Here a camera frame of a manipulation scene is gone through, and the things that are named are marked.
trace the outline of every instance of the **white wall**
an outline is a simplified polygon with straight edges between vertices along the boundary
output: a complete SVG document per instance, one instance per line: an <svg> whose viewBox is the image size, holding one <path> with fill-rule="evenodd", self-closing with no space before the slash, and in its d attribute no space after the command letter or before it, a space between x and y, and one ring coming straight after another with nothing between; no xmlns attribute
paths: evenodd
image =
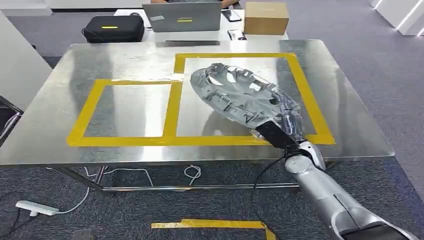
<svg viewBox="0 0 424 240"><path fill-rule="evenodd" d="M371 5L403 35L417 35L424 28L424 2L421 0L372 0Z"/></svg>
<svg viewBox="0 0 424 240"><path fill-rule="evenodd" d="M150 0L46 0L52 9L140 8Z"/></svg>
<svg viewBox="0 0 424 240"><path fill-rule="evenodd" d="M419 0L382 0L377 11L397 27Z"/></svg>
<svg viewBox="0 0 424 240"><path fill-rule="evenodd" d="M52 14L44 0L0 0L0 11L6 16L49 16Z"/></svg>
<svg viewBox="0 0 424 240"><path fill-rule="evenodd" d="M0 95L22 110L52 69L0 11Z"/></svg>

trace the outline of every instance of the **yellow tape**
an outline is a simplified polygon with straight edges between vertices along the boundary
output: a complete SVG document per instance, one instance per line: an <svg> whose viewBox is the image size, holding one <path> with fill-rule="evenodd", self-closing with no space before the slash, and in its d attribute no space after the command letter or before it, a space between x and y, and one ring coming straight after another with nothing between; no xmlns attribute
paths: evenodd
<svg viewBox="0 0 424 240"><path fill-rule="evenodd" d="M293 73L306 111L316 134L306 135L314 144L335 144L333 135L326 123L315 96L308 84L294 53L178 53L175 55L175 73L184 73L186 58L285 58ZM171 84L165 123L161 137L84 137L96 105L105 86L109 85L163 85ZM269 145L265 140L253 136L177 136L177 125L183 83L181 81L133 81L98 79L94 82L87 101L67 137L72 147L131 147L131 146L258 146Z"/></svg>
<svg viewBox="0 0 424 240"><path fill-rule="evenodd" d="M75 124L73 125L72 131L69 136L66 138L67 143L70 146L77 146L79 140L84 137L86 128L90 123L92 115L96 110L97 103L102 96L103 89L105 88L108 80L98 79L94 82L91 92L85 101L84 107L81 110L81 113L78 116Z"/></svg>
<svg viewBox="0 0 424 240"><path fill-rule="evenodd" d="M162 136L176 136L178 116L180 114L181 92L183 82L173 82L169 91L168 107L166 108L165 124Z"/></svg>
<svg viewBox="0 0 424 240"><path fill-rule="evenodd" d="M311 87L308 84L308 80L306 79L296 56L287 56L287 62L290 66L291 72L293 73L294 81L297 84L297 88L299 89L306 111L316 131L316 135L314 137L311 138L311 136L308 136L309 138L307 137L307 139L314 143L321 142L324 144L335 144L336 142L333 138L330 128L327 125L323 114L321 113L320 107L317 104L317 100L312 93Z"/></svg>
<svg viewBox="0 0 424 240"><path fill-rule="evenodd" d="M234 228L234 229L264 229L261 221L182 219L181 223L190 228Z"/></svg>
<svg viewBox="0 0 424 240"><path fill-rule="evenodd" d="M150 227L152 229L179 229L179 228L265 229L266 240L276 240L276 236L261 221L182 219L181 222L152 223Z"/></svg>
<svg viewBox="0 0 424 240"><path fill-rule="evenodd" d="M327 125L327 122L317 104L315 96L308 84L308 80L302 70L295 53L177 53L175 54L174 73L183 74L186 67L186 59L189 58L285 58L287 59L294 81L299 89L300 96L306 106L306 111L315 128L316 134L305 136L314 144L332 145L336 141Z"/></svg>
<svg viewBox="0 0 424 240"><path fill-rule="evenodd" d="M268 228L265 228L265 236L266 240L276 240L276 236L272 231L270 231Z"/></svg>

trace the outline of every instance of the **white cable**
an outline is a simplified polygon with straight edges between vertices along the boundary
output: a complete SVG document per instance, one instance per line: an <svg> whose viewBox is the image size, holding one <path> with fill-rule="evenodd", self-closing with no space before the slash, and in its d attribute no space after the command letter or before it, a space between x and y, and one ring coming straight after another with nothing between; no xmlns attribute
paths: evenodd
<svg viewBox="0 0 424 240"><path fill-rule="evenodd" d="M84 167L84 170L85 170L85 173L87 174L87 176L89 176L90 174L89 174L89 170L86 168L86 167ZM67 210L67 211L59 211L59 212L56 212L56 214L67 214L67 213L70 213L70 212L72 212L72 211L74 211L75 209L77 209L81 204L83 204L83 202L87 199L87 197L89 196L89 193L90 193L90 188L89 187L87 187L87 192L85 193L85 196L82 198L82 200L77 204L77 205L75 205L73 208L71 208L71 209L69 209L69 210Z"/></svg>
<svg viewBox="0 0 424 240"><path fill-rule="evenodd" d="M196 175L194 175L194 176L190 176L190 175L187 173L187 170L189 170L189 169L191 169L191 168L194 168L194 169L196 169L196 170L197 170ZM184 169L184 174L185 174L187 177L191 178L191 181L190 181L190 184L189 184L189 186L191 186L191 185L192 185L192 183L195 181L195 179L198 179L198 178L202 175L202 169L201 169L199 166L190 165L190 166L188 166L188 167L186 167L186 168Z"/></svg>
<svg viewBox="0 0 424 240"><path fill-rule="evenodd" d="M187 173L186 173L186 170L188 169L188 168L186 168L185 170L184 170L184 174L186 175L186 176L188 176L189 178L193 178L193 177L191 177L190 175L188 175ZM84 170L85 170L85 174L87 175L87 177L94 177L94 176L96 176L97 174L90 174L89 173L89 170L86 168L86 167L84 167ZM118 170L125 170L125 171L144 171L145 173L146 173L146 175L147 175L147 177L148 177L148 180L149 180L149 182L150 182L150 185L153 187L153 182L152 182L152 179L150 178L150 175L149 175L149 172L146 170L146 169L144 169L144 168L138 168L138 169L132 169L132 168L116 168L116 169L114 169L114 170L112 170L112 171L107 171L107 172L104 172L103 173L103 175L106 175L106 174L111 174L111 173L113 173L113 172L115 172L115 171L118 171ZM196 174L196 176L191 180L191 182L190 182L190 185L192 184L192 182L194 181L194 179L196 179L196 178L198 178L198 177L200 177L200 171L198 172L198 176L197 176L197 174ZM57 212L56 214L67 214L67 213L70 213L70 212L72 212L72 211L74 211L75 209L77 209L81 204L83 204L83 202L87 199L87 197L89 196L89 193L90 193L90 188L89 187L87 187L87 192L85 193L85 196L82 198L82 200L77 204L77 205L75 205L73 208L71 208L71 209L69 209L69 210L67 210L67 211L59 211L59 212Z"/></svg>
<svg viewBox="0 0 424 240"><path fill-rule="evenodd" d="M197 170L197 173L194 175L194 176L191 176L191 175L189 175L188 173L187 173L187 170L189 170L189 169L191 169L191 168L194 168L194 169L196 169ZM97 174L90 174L89 173L89 170L86 168L86 167L84 167L84 170L85 170L85 174L87 175L87 177L94 177L94 176L96 176ZM146 173L146 175L147 175L147 178L148 178L148 181L150 182L150 185L153 187L154 185L153 185L153 181L152 181L152 178L150 177L150 175L149 175L149 172L146 170L146 169L144 169L144 168L136 168L136 169L133 169L133 168L116 168L116 169L113 169L112 171L107 171L107 172L104 172L103 173L103 175L106 175L106 174L111 174L111 173L113 173L113 172L115 172L115 171L118 171L118 170L124 170L124 171L144 171L145 173ZM194 165L190 165L190 166L188 166L188 167L186 167L185 169L184 169L184 175L186 175L187 177L189 177L189 178L191 178L191 181L190 181L190 183L188 184L189 186L191 186L192 184L193 184L193 182L195 181L195 179L198 179L201 175L202 175L202 169L199 167L199 166L194 166ZM85 193L85 196L82 198L82 200L77 204L77 205L75 205L73 208L71 208L71 209L69 209L69 210L67 210L67 211L60 211L60 212L57 212L56 214L67 214L67 213L70 213L70 212L72 212L72 211L74 211L75 209L77 209L79 206L81 206L81 204L83 204L83 202L87 199L87 197L89 196L89 193L90 193L90 188L89 187L87 187L87 192Z"/></svg>
<svg viewBox="0 0 424 240"><path fill-rule="evenodd" d="M125 171L144 171L144 172L146 173L146 175L147 175L147 178L148 178L148 181L150 182L150 185L151 185L152 187L154 187L154 186L153 186L153 181L152 181L152 179L150 178L149 172L148 172L146 169L144 169L144 168L135 168L135 169L133 169L133 168L116 168L116 169L113 169L112 171L104 172L104 173L103 173L103 175L111 174L111 173L113 173L113 172L115 172L115 171L118 171L118 170L125 170ZM94 177L94 176L96 176L96 175L97 175L97 174L88 174L88 173L87 173L87 177Z"/></svg>

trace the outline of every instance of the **carpet floor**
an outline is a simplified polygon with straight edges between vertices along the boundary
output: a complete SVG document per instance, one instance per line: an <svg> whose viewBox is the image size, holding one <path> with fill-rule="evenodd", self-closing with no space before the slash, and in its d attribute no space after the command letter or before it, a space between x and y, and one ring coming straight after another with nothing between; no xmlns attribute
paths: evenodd
<svg viewBox="0 0 424 240"><path fill-rule="evenodd" d="M405 37L369 7L368 0L285 0L290 12L290 39L321 39L393 144L396 159L340 162L329 171L361 204L391 223L424 239L424 37ZM98 13L10 17L26 39L54 66L70 44L84 43L81 29ZM263 165L204 165L200 184L251 183ZM182 166L148 168L155 185L186 185ZM86 188L44 168L0 169L0 230L16 217L17 200L25 199L67 210ZM148 184L142 172L116 172L106 184ZM264 182L293 181L282 166ZM258 190L258 211L282 239L327 239L323 225L301 193ZM22 212L20 222L28 218ZM90 193L69 214L39 216L9 239L69 240L73 232L91 229L97 240L265 239L251 229L151 229L151 223L183 218L257 220L249 190L128 192L105 197Z"/></svg>

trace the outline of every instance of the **laptop lid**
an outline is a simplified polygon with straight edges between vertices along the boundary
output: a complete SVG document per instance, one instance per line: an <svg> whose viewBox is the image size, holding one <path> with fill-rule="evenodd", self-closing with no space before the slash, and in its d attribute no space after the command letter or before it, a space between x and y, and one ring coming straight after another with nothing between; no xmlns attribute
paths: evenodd
<svg viewBox="0 0 424 240"><path fill-rule="evenodd" d="M220 29L220 1L143 4L143 8L156 33Z"/></svg>

